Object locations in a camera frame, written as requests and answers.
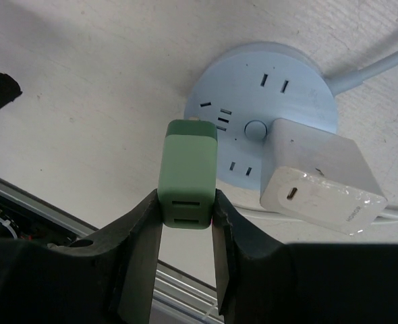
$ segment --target green power adapter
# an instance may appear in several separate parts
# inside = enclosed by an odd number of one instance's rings
[[[165,225],[207,228],[215,200],[216,176],[215,125],[209,121],[172,121],[167,127],[157,188]]]

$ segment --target white cable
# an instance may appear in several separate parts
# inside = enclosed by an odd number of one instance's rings
[[[362,85],[362,83],[398,65],[398,51],[360,70],[350,71],[341,76],[326,80],[332,94],[348,91]]]
[[[272,221],[302,221],[301,219],[296,219],[290,216],[274,213],[272,211],[261,211],[259,209],[253,209],[240,205],[234,205],[234,207],[237,209],[238,213],[242,214],[244,217]],[[373,225],[389,225],[394,223],[398,223],[398,211],[385,209],[374,220]]]
[[[10,221],[7,221],[0,217],[0,223],[2,226],[4,226],[5,228],[7,228],[9,230],[9,232],[11,233],[11,235],[13,236],[14,239],[18,238],[18,235],[16,234],[15,230],[10,226]]]

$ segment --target white power adapter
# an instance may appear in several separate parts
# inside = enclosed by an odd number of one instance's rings
[[[260,204],[354,234],[374,221],[387,200],[353,140],[276,119],[264,145]]]

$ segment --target round button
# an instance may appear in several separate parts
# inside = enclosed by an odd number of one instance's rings
[[[264,123],[252,120],[246,125],[244,132],[249,140],[259,141],[265,138],[267,130]]]

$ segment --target round power strip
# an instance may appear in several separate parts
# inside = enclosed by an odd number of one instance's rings
[[[271,125],[285,118],[335,133],[337,104],[320,70],[298,50],[254,43],[229,51],[200,77],[184,118],[218,130],[217,176],[259,190],[262,147]]]

